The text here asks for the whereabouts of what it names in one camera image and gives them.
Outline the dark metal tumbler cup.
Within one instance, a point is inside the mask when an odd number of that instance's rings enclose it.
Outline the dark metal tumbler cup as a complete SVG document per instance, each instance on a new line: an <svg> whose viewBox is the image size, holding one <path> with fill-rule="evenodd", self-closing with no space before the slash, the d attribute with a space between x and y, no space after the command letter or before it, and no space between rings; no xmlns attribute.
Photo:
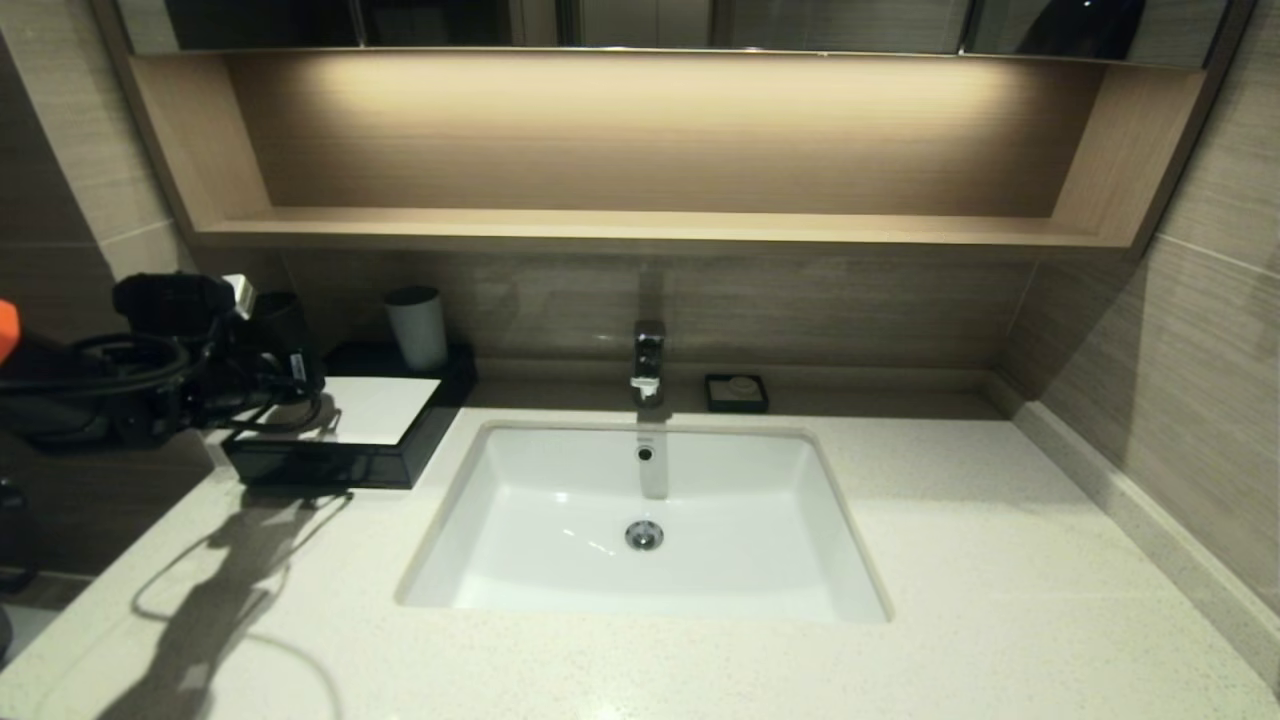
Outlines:
<svg viewBox="0 0 1280 720"><path fill-rule="evenodd" d="M244 332L253 347L274 357L293 379L310 389L323 388L317 350L296 293L259 295Z"/></svg>

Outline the black box drawer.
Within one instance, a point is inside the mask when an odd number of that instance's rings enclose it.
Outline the black box drawer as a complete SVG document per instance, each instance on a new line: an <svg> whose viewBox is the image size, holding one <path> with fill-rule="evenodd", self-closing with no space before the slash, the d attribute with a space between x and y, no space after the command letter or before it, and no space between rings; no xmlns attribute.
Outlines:
<svg viewBox="0 0 1280 720"><path fill-rule="evenodd" d="M353 445L238 446L227 451L230 465L250 487L323 487L403 489L411 487L398 454Z"/></svg>

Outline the black storage box housing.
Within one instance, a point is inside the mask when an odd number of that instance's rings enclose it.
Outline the black storage box housing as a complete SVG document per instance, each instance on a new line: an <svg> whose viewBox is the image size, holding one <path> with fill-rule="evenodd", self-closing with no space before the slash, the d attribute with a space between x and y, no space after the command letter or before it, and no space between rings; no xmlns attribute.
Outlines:
<svg viewBox="0 0 1280 720"><path fill-rule="evenodd" d="M411 489L477 382L471 348L454 345L448 351L444 366L411 372L392 345L342 345L325 359L329 377L315 425L283 436L238 430L221 450L227 456L238 446L303 443L398 454L411 480L403 489Z"/></svg>

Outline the grey white cup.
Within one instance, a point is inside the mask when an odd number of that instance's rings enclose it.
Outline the grey white cup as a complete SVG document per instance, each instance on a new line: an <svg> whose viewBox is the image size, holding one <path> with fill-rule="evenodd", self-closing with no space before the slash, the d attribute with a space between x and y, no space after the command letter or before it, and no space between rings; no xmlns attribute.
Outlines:
<svg viewBox="0 0 1280 720"><path fill-rule="evenodd" d="M430 372L448 363L442 295L428 286L406 286L384 296L384 307L401 356L413 372Z"/></svg>

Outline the chrome faucet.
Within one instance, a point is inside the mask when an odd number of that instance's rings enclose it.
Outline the chrome faucet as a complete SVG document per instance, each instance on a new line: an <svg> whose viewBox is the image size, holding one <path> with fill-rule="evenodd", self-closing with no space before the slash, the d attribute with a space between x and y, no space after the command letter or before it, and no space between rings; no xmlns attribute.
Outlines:
<svg viewBox="0 0 1280 720"><path fill-rule="evenodd" d="M658 407L663 392L666 325L658 320L637 320L634 327L634 360L630 387L640 409Z"/></svg>

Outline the black soap dish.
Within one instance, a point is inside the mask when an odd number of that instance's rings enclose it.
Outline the black soap dish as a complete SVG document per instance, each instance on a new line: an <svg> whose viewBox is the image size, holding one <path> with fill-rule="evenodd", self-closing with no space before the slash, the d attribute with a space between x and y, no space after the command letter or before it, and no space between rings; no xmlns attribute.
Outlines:
<svg viewBox="0 0 1280 720"><path fill-rule="evenodd" d="M745 375L753 378L758 383L758 391L751 396L740 396L728 387L728 380L733 377L737 375L705 375L704 380L708 410L710 413L722 414L767 414L771 409L771 401L763 379L759 375Z"/></svg>

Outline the white ceramic sink basin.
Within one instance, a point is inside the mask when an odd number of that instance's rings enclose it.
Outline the white ceramic sink basin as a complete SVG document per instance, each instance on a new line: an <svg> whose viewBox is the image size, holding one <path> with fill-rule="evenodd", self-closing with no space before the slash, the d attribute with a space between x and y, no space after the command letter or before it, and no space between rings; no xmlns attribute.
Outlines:
<svg viewBox="0 0 1280 720"><path fill-rule="evenodd" d="M652 520L663 544L631 550ZM890 600L797 433L490 424L397 591L417 609L886 624Z"/></svg>

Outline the mirror cabinet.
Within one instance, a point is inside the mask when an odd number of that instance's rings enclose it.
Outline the mirror cabinet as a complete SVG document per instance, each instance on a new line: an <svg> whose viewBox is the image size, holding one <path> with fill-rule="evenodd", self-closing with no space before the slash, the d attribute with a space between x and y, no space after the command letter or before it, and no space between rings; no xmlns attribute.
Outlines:
<svg viewBox="0 0 1280 720"><path fill-rule="evenodd" d="M140 55L568 47L1202 67L1233 0L111 0Z"/></svg>

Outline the wooden wall shelf niche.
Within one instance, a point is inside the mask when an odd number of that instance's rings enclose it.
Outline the wooden wall shelf niche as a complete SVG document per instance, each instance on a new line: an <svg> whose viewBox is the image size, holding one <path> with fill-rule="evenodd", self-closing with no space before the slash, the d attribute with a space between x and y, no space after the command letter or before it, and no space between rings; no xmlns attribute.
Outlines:
<svg viewBox="0 0 1280 720"><path fill-rule="evenodd" d="M182 232L219 249L1135 256L1222 77L755 53L111 61Z"/></svg>

